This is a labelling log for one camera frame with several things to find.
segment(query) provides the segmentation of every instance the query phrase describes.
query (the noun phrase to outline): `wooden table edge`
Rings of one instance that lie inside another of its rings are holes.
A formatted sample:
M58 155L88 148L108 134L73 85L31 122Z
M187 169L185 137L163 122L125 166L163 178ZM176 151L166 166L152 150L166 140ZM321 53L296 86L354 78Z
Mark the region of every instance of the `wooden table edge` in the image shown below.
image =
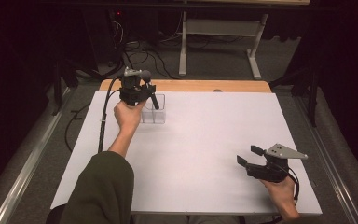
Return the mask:
M101 83L100 91L107 91L112 79ZM157 91L230 91L230 92L269 92L266 81L256 80L165 80L154 79ZM119 80L115 81L112 90L121 87Z

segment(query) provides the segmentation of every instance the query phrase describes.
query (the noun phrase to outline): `white tabletop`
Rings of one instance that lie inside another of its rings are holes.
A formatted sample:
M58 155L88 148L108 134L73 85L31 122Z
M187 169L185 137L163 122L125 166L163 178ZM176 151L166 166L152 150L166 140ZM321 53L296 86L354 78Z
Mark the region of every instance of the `white tabletop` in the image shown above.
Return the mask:
M141 123L126 159L135 173L133 213L276 214L264 186L247 176L237 155L250 163L265 158L250 151L276 143L296 149L274 93L159 92L165 94L164 124ZM106 91L96 91L51 208L67 203L77 177L97 153ZM108 105L104 150L118 126ZM297 209L321 214L300 160L289 160L300 180Z

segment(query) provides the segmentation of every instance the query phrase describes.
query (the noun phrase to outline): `transparent box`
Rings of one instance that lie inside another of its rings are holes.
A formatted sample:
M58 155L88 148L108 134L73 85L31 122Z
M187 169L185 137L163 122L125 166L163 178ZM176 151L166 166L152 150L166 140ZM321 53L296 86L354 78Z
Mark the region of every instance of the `transparent box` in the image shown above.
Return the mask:
M147 99L144 108L141 113L141 123L165 123L165 95L156 94L159 109L156 109L153 105L152 99Z

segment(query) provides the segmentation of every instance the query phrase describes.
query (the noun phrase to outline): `hand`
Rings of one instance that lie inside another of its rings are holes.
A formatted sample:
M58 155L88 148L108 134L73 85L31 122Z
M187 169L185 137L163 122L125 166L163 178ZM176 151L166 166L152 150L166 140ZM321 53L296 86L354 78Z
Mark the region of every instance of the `hand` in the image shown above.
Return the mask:
M114 111L120 132L108 151L113 151L122 157L126 157L131 139L135 134L136 128L138 128L139 121L141 121L141 111L145 104L146 101L136 106L127 105L123 101L117 103Z
M295 182L289 176L280 183L260 181L268 189L269 197L278 208L283 220L299 217L294 200Z
M117 103L114 111L121 132L135 132L141 121L141 111L145 104L146 101L142 101L136 106L127 105L123 101Z

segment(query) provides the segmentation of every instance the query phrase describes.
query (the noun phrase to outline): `finger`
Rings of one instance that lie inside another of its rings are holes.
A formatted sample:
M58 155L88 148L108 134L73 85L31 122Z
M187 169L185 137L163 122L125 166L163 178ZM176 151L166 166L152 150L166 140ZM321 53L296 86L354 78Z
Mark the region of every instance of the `finger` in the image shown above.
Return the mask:
M264 187L268 187L271 183L268 182L267 180L262 180L262 179L259 179L261 183L264 184Z
M138 105L136 105L136 107L142 109L145 106L145 104L146 104L146 100L139 102Z
M120 102L118 102L117 105L123 105L123 106L126 106L129 109L135 108L135 105L128 105L126 102L124 102L122 100Z

